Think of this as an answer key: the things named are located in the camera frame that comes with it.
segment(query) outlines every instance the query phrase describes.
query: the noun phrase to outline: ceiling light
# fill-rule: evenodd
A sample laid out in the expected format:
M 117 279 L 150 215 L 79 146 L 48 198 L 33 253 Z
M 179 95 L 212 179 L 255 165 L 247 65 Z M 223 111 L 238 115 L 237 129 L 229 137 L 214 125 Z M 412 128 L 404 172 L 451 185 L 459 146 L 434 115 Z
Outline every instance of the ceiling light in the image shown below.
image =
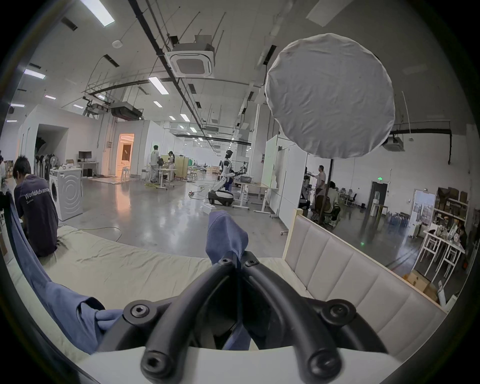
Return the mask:
M 25 69 L 24 73 L 25 73 L 26 75 L 38 77 L 39 79 L 44 79 L 44 78 L 45 78 L 45 75 L 44 75 L 43 73 L 35 72 L 35 71 L 31 70 L 31 69 Z
M 93 13 L 93 15 L 102 23 L 104 27 L 112 24 L 115 21 L 100 0 L 80 1 L 90 10 L 91 13 Z
M 165 89 L 163 86 L 162 82 L 158 79 L 158 77 L 149 77 L 148 80 L 154 85 L 156 89 L 162 94 L 162 95 L 168 95 L 168 91 Z

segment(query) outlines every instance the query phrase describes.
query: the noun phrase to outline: white table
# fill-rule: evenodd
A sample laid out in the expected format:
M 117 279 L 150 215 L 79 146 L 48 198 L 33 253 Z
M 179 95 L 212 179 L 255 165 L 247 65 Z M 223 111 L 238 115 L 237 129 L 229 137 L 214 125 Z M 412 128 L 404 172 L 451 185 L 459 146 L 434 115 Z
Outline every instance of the white table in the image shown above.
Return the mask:
M 449 240 L 446 240 L 446 239 L 444 239 L 444 238 L 441 238 L 441 237 L 439 237 L 439 236 L 436 236 L 436 235 L 434 235 L 433 233 L 430 233 L 430 232 L 427 232 L 427 231 L 423 231 L 423 233 L 425 233 L 425 238 L 423 239 L 423 243 L 422 243 L 422 245 L 421 245 L 421 247 L 420 247 L 420 252 L 419 252 L 419 254 L 417 255 L 417 259 L 415 260 L 415 263 L 414 263 L 414 265 L 413 265 L 412 270 L 414 270 L 415 266 L 417 265 L 417 262 L 418 262 L 418 260 L 419 260 L 419 258 L 420 258 L 420 254 L 421 254 L 421 252 L 422 252 L 423 245 L 427 243 L 429 236 L 430 236 L 430 237 L 433 237 L 434 239 L 440 240 L 441 242 L 447 244 L 447 249 L 446 249 L 446 251 L 445 251 L 446 254 L 448 254 L 448 252 L 450 251 L 450 248 L 454 248 L 454 249 L 460 251 L 460 253 L 465 253 L 465 250 L 463 249 L 463 247 L 461 246 L 461 244 L 457 244 L 457 243 L 455 243 L 455 242 L 453 242 L 453 241 L 451 241 L 451 240 L 450 240 L 450 241 L 449 241 Z M 434 259 L 436 259 L 437 254 L 438 254 L 440 248 L 441 248 L 441 245 L 439 244 L 438 247 L 437 247 L 437 250 L 436 250 L 435 254 L 434 254 L 433 257 L 432 257 L 432 261 L 430 261 L 430 264 L 429 264 L 429 266 L 428 266 L 428 268 L 427 268 L 427 271 L 426 271 L 425 274 L 424 274 L 425 277 L 427 276 L 427 273 L 428 273 L 430 267 L 432 266 Z M 455 261 L 455 263 L 454 263 L 454 265 L 453 265 L 453 269 L 455 269 L 456 262 L 458 261 L 459 258 L 460 258 L 459 256 L 456 257 L 456 261 Z M 440 265 L 441 265 L 441 264 L 442 264 L 442 261 L 440 261 L 439 267 L 437 268 L 437 271 L 436 271 L 436 273 L 435 273 L 435 276 L 434 276 L 433 279 L 432 279 L 432 282 L 433 282 L 433 281 L 435 280 L 435 278 L 437 277 L 437 274 L 438 274 L 438 271 L 440 270 Z
M 159 182 L 158 180 L 160 180 L 159 182 L 160 185 L 157 185 L 157 188 L 166 189 L 166 190 L 168 189 L 163 185 L 163 173 L 165 172 L 165 174 L 167 174 L 168 172 L 172 172 L 172 171 L 176 171 L 176 169 L 158 168 L 157 183 Z
M 269 187 L 268 185 L 265 185 L 265 184 L 262 184 L 262 183 L 244 183 L 244 182 L 240 182 L 240 181 L 235 181 L 235 183 L 237 184 L 240 184 L 240 205 L 233 205 L 233 207 L 236 207 L 236 208 L 246 208 L 248 210 L 250 210 L 250 208 L 246 205 L 243 205 L 243 201 L 244 201 L 244 195 L 245 195 L 245 187 L 246 186 L 252 186 L 252 187 L 257 187 L 257 188 L 260 188 L 260 192 L 262 191 L 262 188 L 265 189 L 265 193 L 264 193 L 264 200 L 262 203 L 260 202 L 253 202 L 252 204 L 262 204 L 262 210 L 261 211 L 258 211 L 258 210 L 255 210 L 254 212 L 258 212 L 258 213 L 267 213 L 267 214 L 270 214 L 271 212 L 268 212 L 268 211 L 265 211 L 265 206 L 266 206 L 266 194 L 267 194 L 267 190 L 269 189 L 276 189 L 276 188 L 271 188 Z
M 96 173 L 98 174 L 98 161 L 77 161 L 77 164 L 82 165 L 82 177 L 84 177 L 84 166 L 85 166 L 85 164 L 92 164 L 92 165 L 95 164 L 95 170 L 96 170 Z

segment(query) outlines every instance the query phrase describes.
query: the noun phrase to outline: dark door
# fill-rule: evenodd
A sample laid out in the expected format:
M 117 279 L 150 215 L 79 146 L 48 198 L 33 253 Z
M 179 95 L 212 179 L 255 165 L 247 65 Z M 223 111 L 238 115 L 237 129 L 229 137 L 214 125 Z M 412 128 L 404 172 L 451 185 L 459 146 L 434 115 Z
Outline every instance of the dark door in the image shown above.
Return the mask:
M 121 159 L 122 160 L 127 160 L 130 161 L 130 151 L 132 149 L 131 144 L 124 144 L 123 145 L 123 152 L 121 154 Z
M 373 203 L 373 198 L 375 197 L 375 192 L 380 192 L 380 198 L 378 200 L 380 204 L 384 204 L 385 197 L 387 196 L 387 188 L 388 188 L 388 184 L 377 183 L 376 181 L 372 181 L 372 187 L 370 188 L 370 196 L 368 198 L 368 206 L 367 206 L 367 212 L 369 214 L 372 209 L 372 203 Z

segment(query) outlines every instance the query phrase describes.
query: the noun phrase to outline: stool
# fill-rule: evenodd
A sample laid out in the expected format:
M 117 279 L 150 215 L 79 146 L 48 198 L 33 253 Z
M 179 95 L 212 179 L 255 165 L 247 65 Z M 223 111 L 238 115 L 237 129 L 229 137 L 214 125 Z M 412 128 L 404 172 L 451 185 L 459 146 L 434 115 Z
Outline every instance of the stool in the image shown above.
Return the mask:
M 129 178 L 130 178 L 130 168 L 129 167 L 123 167 L 121 169 L 120 180 L 127 180 Z
M 445 263 L 448 264 L 447 270 L 444 274 L 444 277 L 446 277 L 446 279 L 447 279 L 445 281 L 445 284 L 444 284 L 444 287 L 445 287 L 448 283 L 448 280 L 450 279 L 450 276 L 452 275 L 452 273 L 455 269 L 456 263 L 458 262 L 459 258 L 460 258 L 460 251 L 458 249 L 452 248 L 451 245 L 448 245 L 448 248 L 447 248 L 447 250 L 446 250 L 446 252 L 443 256 L 442 261 L 440 261 L 440 263 L 438 264 L 437 271 L 435 273 L 435 276 L 432 279 L 432 282 L 437 277 L 437 274 L 440 271 L 440 268 L 442 267 L 442 264 L 445 262 Z

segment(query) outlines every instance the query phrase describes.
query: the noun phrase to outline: washing machine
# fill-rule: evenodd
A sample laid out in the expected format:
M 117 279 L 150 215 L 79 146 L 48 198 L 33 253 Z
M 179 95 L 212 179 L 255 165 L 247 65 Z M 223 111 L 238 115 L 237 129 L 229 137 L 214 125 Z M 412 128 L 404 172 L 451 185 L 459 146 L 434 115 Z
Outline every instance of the washing machine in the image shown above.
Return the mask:
M 49 183 L 59 220 L 65 221 L 83 213 L 80 168 L 51 169 Z

